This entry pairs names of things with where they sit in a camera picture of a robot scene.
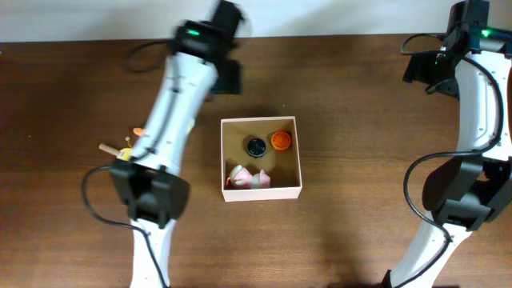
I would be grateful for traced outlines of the black round puck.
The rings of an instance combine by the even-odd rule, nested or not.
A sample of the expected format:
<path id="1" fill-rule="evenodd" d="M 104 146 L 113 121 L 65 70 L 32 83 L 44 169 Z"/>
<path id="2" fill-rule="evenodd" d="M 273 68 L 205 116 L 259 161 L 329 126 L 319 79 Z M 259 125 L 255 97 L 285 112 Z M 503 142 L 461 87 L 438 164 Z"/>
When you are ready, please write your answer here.
<path id="1" fill-rule="evenodd" d="M 266 143 L 261 138 L 252 138 L 246 145 L 246 152 L 252 158 L 262 158 L 266 154 Z"/>

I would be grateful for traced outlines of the orange round puck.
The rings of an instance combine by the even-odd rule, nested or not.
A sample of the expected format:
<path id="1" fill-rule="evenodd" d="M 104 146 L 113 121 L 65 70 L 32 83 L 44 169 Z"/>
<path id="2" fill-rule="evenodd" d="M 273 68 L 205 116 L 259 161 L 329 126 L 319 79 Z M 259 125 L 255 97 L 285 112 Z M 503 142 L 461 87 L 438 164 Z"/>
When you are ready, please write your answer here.
<path id="1" fill-rule="evenodd" d="M 276 131 L 272 134 L 270 143 L 275 150 L 287 150 L 292 145 L 292 137 L 285 131 Z"/>

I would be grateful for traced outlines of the pink white bunny figurine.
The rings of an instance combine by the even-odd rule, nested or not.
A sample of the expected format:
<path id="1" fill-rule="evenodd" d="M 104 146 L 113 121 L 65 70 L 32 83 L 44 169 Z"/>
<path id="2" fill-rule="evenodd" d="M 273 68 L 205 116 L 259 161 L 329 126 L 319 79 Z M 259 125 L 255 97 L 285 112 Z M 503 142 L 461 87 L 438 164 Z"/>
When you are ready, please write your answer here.
<path id="1" fill-rule="evenodd" d="M 237 165 L 226 179 L 226 186 L 232 186 L 238 190 L 266 189 L 270 188 L 271 178 L 264 171 L 251 174 L 247 168 Z"/>

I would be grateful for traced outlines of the yellow wooden rattle drum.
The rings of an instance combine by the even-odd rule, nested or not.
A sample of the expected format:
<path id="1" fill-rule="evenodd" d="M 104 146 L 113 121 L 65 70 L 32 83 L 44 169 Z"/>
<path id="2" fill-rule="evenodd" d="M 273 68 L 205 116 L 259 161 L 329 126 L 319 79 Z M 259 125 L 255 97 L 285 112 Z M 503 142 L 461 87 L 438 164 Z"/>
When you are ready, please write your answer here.
<path id="1" fill-rule="evenodd" d="M 100 143 L 98 145 L 98 148 L 103 152 L 106 152 L 110 155 L 115 156 L 116 159 L 118 159 L 118 160 L 128 162 L 131 158 L 132 145 L 130 143 L 129 136 L 126 136 L 125 140 L 126 140 L 126 144 L 127 144 L 127 147 L 125 147 L 125 148 L 115 149 L 115 148 L 108 146 L 107 144 L 104 144 L 104 143 Z"/>

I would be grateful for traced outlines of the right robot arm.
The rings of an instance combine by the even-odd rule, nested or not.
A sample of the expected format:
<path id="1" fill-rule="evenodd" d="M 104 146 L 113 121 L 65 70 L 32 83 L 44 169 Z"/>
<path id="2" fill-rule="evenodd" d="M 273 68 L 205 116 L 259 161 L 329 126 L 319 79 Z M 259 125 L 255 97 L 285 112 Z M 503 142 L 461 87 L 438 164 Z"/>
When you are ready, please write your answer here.
<path id="1" fill-rule="evenodd" d="M 459 101 L 458 145 L 417 159 L 446 163 L 426 178 L 424 211 L 412 211 L 422 225 L 384 287 L 431 287 L 454 250 L 511 202 L 511 131 L 507 89 L 511 71 L 511 32 L 488 25 L 488 1 L 452 5 L 447 30 L 437 34 L 439 50 L 401 53 L 410 58 L 404 82 L 426 84 L 426 93 Z"/>

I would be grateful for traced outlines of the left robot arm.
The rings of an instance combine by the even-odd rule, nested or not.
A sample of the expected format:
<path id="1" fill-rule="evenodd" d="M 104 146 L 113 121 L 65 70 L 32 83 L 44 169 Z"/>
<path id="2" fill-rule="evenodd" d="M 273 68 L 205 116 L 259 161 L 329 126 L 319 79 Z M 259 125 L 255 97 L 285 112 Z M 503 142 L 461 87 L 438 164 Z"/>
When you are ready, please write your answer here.
<path id="1" fill-rule="evenodd" d="M 132 287 L 170 286 L 172 232 L 190 193 L 179 176 L 183 152 L 204 101 L 242 90 L 242 68 L 230 52 L 243 19 L 234 3 L 220 1 L 211 19 L 176 29 L 143 133 L 129 160 L 109 170 L 134 232 Z"/>

